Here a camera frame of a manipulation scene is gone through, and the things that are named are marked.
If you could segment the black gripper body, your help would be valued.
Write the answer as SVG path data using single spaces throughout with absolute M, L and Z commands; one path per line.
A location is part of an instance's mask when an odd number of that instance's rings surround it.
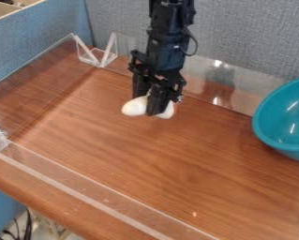
M 150 60 L 144 53 L 138 50 L 130 52 L 131 60 L 128 70 L 135 74 L 150 78 L 150 85 L 159 84 L 171 90 L 171 101 L 180 102 L 183 99 L 183 88 L 187 81 L 180 74 L 179 69 L 167 71 L 156 70 L 150 66 Z

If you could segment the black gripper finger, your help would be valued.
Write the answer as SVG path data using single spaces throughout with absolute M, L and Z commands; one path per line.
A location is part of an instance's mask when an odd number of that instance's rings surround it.
M 151 87 L 148 95 L 147 115 L 154 116 L 166 111 L 171 99 L 171 90 L 159 84 Z
M 132 76 L 132 97 L 139 98 L 146 96 L 150 92 L 150 88 L 150 78 L 143 75 L 135 74 Z

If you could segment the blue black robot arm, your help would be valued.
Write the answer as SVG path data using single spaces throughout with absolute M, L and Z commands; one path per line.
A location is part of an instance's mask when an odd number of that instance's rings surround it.
M 188 53 L 190 41 L 198 43 L 188 29 L 194 15 L 194 0 L 150 0 L 147 50 L 130 52 L 132 100 L 122 108 L 124 115 L 172 117 L 187 84 L 180 70 L 196 51 Z

